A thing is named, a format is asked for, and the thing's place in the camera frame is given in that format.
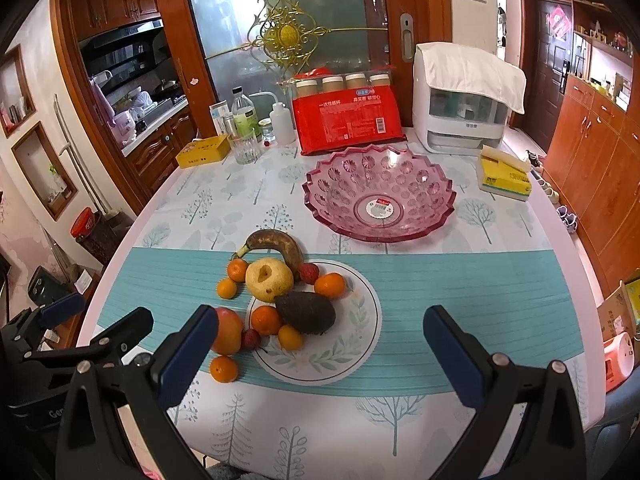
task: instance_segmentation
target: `dark avocado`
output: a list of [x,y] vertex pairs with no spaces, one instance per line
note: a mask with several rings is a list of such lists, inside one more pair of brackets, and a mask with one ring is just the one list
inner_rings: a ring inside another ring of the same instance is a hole
[[335,309],[315,292],[287,292],[276,296],[276,309],[286,324],[301,334],[323,334],[335,323]]

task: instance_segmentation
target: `bowl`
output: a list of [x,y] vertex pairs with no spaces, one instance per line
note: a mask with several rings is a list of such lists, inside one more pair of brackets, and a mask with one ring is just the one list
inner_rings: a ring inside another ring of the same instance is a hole
[[347,148],[306,174],[305,205],[333,231],[363,242],[415,240],[444,225],[456,192],[437,164],[390,146]]

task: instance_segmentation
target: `pink bowl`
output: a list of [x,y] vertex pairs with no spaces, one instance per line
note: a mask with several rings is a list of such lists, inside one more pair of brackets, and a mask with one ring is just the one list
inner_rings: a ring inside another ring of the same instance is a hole
[[334,153],[306,174],[302,187],[316,220],[364,242],[426,236],[444,225],[456,198],[439,165],[390,146]]

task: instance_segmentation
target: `red cap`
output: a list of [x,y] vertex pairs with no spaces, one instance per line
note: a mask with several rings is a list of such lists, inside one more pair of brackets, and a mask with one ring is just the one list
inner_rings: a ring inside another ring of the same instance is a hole
[[87,236],[92,231],[94,226],[94,213],[91,211],[91,208],[85,207],[72,225],[71,235],[73,238],[78,238],[79,236]]

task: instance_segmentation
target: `metal bolt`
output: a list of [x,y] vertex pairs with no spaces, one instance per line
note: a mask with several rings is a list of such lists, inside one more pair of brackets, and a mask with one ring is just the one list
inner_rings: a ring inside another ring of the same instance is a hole
[[76,367],[76,370],[78,370],[78,372],[80,372],[81,374],[87,373],[91,368],[91,363],[89,361],[80,361],[78,363],[78,366]]
[[553,361],[551,363],[551,369],[558,374],[564,374],[566,371],[566,366],[562,361]]
[[136,366],[144,366],[148,364],[149,361],[151,361],[151,354],[149,352],[142,352],[133,358],[133,364]]
[[498,366],[506,366],[509,364],[509,358],[505,354],[501,354],[500,352],[496,352],[491,356],[491,361]]

